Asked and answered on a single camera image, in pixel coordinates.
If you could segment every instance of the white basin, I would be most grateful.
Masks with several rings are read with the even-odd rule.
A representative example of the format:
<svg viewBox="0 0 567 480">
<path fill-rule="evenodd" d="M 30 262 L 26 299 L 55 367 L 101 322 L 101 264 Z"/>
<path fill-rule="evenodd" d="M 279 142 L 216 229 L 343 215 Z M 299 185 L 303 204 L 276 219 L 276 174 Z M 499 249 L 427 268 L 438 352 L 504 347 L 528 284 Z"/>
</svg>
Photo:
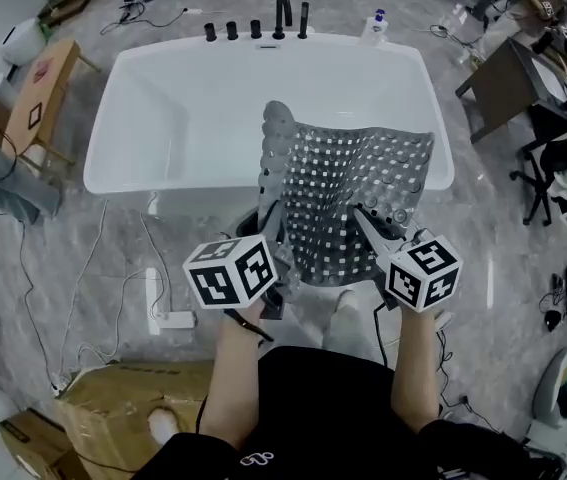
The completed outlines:
<svg viewBox="0 0 567 480">
<path fill-rule="evenodd" d="M 447 133 L 418 50 L 358 38 L 204 37 L 119 54 L 99 106 L 87 189 L 153 214 L 221 215 L 257 205 L 263 109 L 285 103 L 315 126 L 436 136 L 425 188 L 454 179 Z"/>
</svg>

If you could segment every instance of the wooden stool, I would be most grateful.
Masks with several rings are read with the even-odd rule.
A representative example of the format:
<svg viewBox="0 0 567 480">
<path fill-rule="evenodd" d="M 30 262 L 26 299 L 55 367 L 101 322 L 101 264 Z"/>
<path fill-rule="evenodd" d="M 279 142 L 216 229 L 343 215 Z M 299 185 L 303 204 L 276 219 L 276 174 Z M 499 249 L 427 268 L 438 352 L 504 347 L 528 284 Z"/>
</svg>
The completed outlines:
<svg viewBox="0 0 567 480">
<path fill-rule="evenodd" d="M 101 71 L 81 55 L 79 45 L 72 39 L 62 39 L 48 45 L 32 63 L 5 130 L 14 143 L 12 147 L 7 140 L 3 140 L 2 149 L 6 154 L 13 156 L 16 150 L 16 155 L 23 161 L 42 170 L 42 165 L 24 155 L 32 144 L 38 144 L 68 164 L 74 164 L 73 160 L 54 149 L 51 141 L 67 81 L 77 59 L 94 71 Z"/>
</svg>

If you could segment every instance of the faucet spout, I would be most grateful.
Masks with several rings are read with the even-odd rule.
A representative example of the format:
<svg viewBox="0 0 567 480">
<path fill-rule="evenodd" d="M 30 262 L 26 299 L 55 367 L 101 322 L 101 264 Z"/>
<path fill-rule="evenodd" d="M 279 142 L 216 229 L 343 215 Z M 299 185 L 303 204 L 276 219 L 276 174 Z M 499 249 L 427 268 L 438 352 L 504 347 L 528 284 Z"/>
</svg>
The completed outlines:
<svg viewBox="0 0 567 480">
<path fill-rule="evenodd" d="M 274 39 L 283 39 L 283 14 L 285 14 L 285 26 L 292 26 L 292 6 L 290 0 L 276 0 L 276 27 L 274 27 Z"/>
</svg>

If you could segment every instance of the gray bath mat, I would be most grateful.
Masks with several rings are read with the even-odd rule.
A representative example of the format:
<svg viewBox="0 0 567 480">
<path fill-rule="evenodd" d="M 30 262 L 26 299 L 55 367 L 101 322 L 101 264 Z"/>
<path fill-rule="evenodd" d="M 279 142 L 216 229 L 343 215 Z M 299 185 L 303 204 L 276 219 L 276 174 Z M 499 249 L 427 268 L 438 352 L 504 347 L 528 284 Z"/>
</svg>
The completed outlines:
<svg viewBox="0 0 567 480">
<path fill-rule="evenodd" d="M 378 273 L 352 209 L 405 235 L 427 175 L 434 136 L 388 128 L 337 130 L 297 123 L 272 101 L 263 113 L 259 219 L 285 202 L 287 239 L 301 280 L 341 286 Z"/>
</svg>

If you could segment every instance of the soap bottle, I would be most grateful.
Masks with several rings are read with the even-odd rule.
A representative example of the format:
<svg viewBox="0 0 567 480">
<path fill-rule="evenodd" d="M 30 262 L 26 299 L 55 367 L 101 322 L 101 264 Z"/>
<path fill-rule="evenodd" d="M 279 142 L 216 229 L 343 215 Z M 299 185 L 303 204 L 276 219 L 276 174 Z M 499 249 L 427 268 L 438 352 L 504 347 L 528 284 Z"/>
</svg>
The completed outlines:
<svg viewBox="0 0 567 480">
<path fill-rule="evenodd" d="M 376 45 L 381 42 L 387 28 L 387 21 L 383 18 L 384 14 L 383 9 L 377 9 L 376 16 L 370 16 L 367 19 L 359 44 Z"/>
</svg>

